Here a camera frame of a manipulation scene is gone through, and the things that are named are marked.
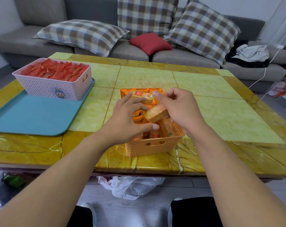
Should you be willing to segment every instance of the pants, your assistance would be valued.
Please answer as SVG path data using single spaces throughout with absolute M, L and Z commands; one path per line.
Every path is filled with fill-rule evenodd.
M 213 197 L 171 202 L 172 226 L 223 227 Z M 89 208 L 76 206 L 67 227 L 92 227 Z

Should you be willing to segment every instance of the marble table top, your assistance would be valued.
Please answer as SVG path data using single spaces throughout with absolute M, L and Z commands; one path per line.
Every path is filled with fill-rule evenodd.
M 121 88 L 180 87 L 194 93 L 206 122 L 259 177 L 286 178 L 286 122 L 228 70 L 55 53 L 50 58 L 91 65 L 94 87 L 69 130 L 56 137 L 0 133 L 0 167 L 45 169 L 112 115 Z M 23 90 L 15 80 L 0 90 L 0 108 Z M 168 153 L 128 157 L 108 149 L 95 173 L 205 175 L 192 140 Z

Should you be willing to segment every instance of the gray sofa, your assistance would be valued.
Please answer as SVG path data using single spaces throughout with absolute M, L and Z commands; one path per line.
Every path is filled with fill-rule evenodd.
M 75 53 L 95 56 L 95 54 L 77 47 L 58 45 L 41 39 L 32 39 L 43 27 L 64 20 L 82 19 L 95 20 L 118 25 L 117 0 L 15 0 L 24 27 L 0 35 L 0 53 L 15 68 L 40 57 L 49 57 L 55 52 Z M 249 40 L 251 45 L 256 41 L 265 22 L 257 19 L 226 16 L 241 29 L 238 40 Z M 281 50 L 267 68 L 266 76 L 252 90 L 264 92 L 272 82 L 279 81 L 286 70 L 279 64 L 286 64 L 286 50 Z M 216 62 L 190 52 L 186 49 L 160 51 L 153 56 L 147 56 L 141 49 L 130 45 L 126 40 L 120 40 L 111 50 L 109 57 L 152 61 L 166 64 L 179 64 L 198 67 L 220 68 Z M 242 68 L 232 63 L 226 63 L 224 69 L 232 72 L 246 85 L 260 79 L 264 74 L 263 68 Z

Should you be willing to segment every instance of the person's left hand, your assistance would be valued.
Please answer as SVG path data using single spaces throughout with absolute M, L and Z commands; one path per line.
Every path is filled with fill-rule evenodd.
M 131 93 L 119 99 L 114 107 L 111 118 L 98 131 L 107 137 L 110 144 L 124 144 L 134 137 L 147 131 L 159 129 L 157 124 L 135 124 L 132 115 L 137 110 L 149 110 L 149 107 L 142 104 L 144 98 L 130 98 Z

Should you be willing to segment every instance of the person's right hand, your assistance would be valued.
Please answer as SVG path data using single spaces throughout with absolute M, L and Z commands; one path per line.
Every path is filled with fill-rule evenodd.
M 156 91 L 152 94 L 167 108 L 171 119 L 184 128 L 186 133 L 190 128 L 206 124 L 191 91 L 173 87 L 164 94 Z

